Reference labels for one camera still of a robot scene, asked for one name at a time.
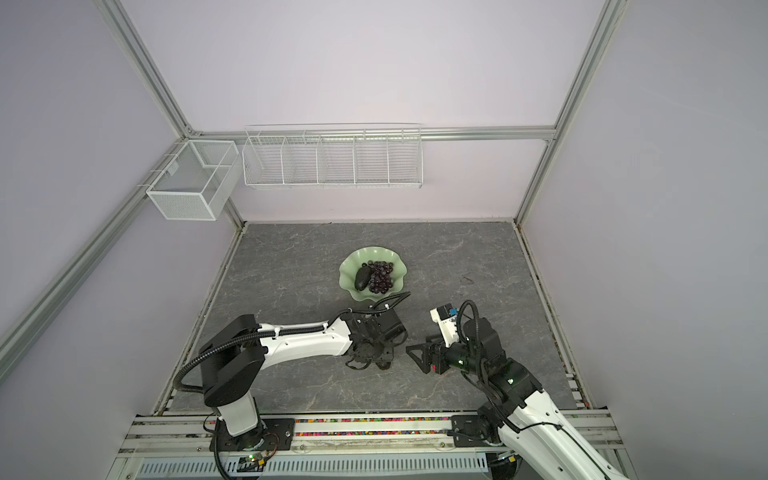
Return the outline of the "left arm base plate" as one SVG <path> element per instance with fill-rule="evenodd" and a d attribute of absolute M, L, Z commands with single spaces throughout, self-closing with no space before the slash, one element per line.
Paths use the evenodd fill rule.
<path fill-rule="evenodd" d="M 261 425 L 239 436 L 232 436 L 223 420 L 218 419 L 209 446 L 211 452 L 217 446 L 219 452 L 245 452 L 289 450 L 294 436 L 294 418 L 277 417 L 261 420 Z"/>

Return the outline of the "dark avocado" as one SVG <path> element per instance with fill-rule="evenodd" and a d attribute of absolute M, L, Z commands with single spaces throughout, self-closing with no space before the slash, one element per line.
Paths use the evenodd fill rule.
<path fill-rule="evenodd" d="M 368 263 L 363 263 L 355 275 L 355 289 L 357 291 L 364 291 L 368 287 L 372 274 L 373 269 L 371 266 Z"/>

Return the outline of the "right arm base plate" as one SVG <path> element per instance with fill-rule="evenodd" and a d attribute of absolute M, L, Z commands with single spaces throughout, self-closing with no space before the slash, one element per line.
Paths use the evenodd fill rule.
<path fill-rule="evenodd" d="M 449 435 L 459 448 L 502 447 L 498 427 L 484 416 L 458 414 L 450 417 Z"/>

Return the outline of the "dark purple grape bunch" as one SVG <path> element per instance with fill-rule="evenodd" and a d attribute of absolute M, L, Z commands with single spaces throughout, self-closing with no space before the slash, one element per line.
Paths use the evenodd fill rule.
<path fill-rule="evenodd" d="M 393 286 L 391 278 L 394 264 L 386 261 L 369 261 L 370 278 L 367 289 L 374 294 L 387 293 Z"/>

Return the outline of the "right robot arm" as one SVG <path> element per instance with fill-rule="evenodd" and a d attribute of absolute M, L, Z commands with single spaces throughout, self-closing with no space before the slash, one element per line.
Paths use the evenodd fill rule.
<path fill-rule="evenodd" d="M 427 374 L 455 369 L 479 390 L 485 440 L 502 444 L 543 479 L 623 479 L 561 413 L 542 383 L 509 357 L 472 300 L 430 311 L 440 332 L 406 353 Z"/>

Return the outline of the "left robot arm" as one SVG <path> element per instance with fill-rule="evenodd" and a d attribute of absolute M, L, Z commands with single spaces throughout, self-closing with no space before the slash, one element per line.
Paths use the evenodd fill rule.
<path fill-rule="evenodd" d="M 386 370 L 407 338 L 392 308 L 346 309 L 331 320 L 294 325 L 261 324 L 252 314 L 241 315 L 180 367 L 173 388 L 201 395 L 229 436 L 259 436 L 264 426 L 250 389 L 261 371 L 321 356 L 344 357 L 353 370 Z"/>

